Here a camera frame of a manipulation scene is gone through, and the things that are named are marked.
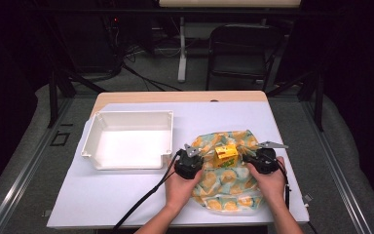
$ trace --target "hand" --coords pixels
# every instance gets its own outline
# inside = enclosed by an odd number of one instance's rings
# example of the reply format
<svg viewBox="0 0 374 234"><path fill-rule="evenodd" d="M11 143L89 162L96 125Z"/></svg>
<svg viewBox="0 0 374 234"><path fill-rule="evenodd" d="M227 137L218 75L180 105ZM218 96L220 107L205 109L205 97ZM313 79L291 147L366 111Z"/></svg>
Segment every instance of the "hand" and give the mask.
<svg viewBox="0 0 374 234"><path fill-rule="evenodd" d="M283 158L279 156L277 159L280 161L280 166L284 166ZM279 198L283 199L284 176L281 173L281 170L277 170L268 175L263 175L259 174L252 164L247 163L247 167L250 170L250 173L256 178L260 191L268 202Z"/></svg>
<svg viewBox="0 0 374 234"><path fill-rule="evenodd" d="M171 167L168 174L170 175L173 172L174 166ZM190 199L194 187L202 177L202 173L202 170L199 170L194 179L185 179L176 173L172 174L166 180L166 207L170 207L179 213Z"/></svg>

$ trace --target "black chair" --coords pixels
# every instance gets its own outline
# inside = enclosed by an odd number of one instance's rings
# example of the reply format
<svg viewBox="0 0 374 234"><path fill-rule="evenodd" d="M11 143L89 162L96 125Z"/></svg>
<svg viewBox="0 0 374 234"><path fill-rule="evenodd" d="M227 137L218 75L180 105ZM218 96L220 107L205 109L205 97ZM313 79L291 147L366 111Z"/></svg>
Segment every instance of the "black chair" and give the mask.
<svg viewBox="0 0 374 234"><path fill-rule="evenodd" d="M283 33L268 25L227 24L215 28L209 38L206 90L217 76L263 79L266 90L275 54Z"/></svg>

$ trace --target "person's left hand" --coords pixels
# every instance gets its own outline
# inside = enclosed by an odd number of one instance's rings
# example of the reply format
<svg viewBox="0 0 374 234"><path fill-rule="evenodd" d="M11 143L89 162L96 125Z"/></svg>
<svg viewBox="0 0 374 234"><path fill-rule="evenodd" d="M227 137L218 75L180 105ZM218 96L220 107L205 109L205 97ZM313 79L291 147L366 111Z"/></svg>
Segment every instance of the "person's left hand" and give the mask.
<svg viewBox="0 0 374 234"><path fill-rule="evenodd" d="M171 167L169 175L174 172ZM194 187L202 177L202 170L196 173L194 179L185 179L177 173L172 174L166 180L166 206L174 211L180 212L191 197Z"/></svg>

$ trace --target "forearm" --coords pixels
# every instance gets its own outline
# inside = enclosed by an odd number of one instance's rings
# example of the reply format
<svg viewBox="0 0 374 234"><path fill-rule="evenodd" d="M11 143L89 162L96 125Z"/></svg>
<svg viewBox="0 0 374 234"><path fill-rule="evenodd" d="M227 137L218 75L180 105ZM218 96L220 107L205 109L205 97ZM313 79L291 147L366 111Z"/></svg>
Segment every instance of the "forearm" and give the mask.
<svg viewBox="0 0 374 234"><path fill-rule="evenodd" d="M279 234L281 233L290 233L290 234L303 233L299 224L296 222L293 215L287 209L287 206L283 198L270 200L268 201L268 204L272 212L272 216L275 220L276 230Z"/></svg>
<svg viewBox="0 0 374 234"><path fill-rule="evenodd" d="M177 217L179 209L164 206L153 218L139 228L137 234L162 234L166 233L172 220Z"/></svg>

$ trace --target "plastic storage container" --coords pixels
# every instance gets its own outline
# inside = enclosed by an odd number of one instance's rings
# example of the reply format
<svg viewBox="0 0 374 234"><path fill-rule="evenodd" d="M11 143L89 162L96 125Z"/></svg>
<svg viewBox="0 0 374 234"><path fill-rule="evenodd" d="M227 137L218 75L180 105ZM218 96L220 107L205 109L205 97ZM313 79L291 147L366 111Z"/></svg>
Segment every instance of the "plastic storage container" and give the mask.
<svg viewBox="0 0 374 234"><path fill-rule="evenodd" d="M98 170L160 169L171 154L173 113L99 111L81 155Z"/></svg>

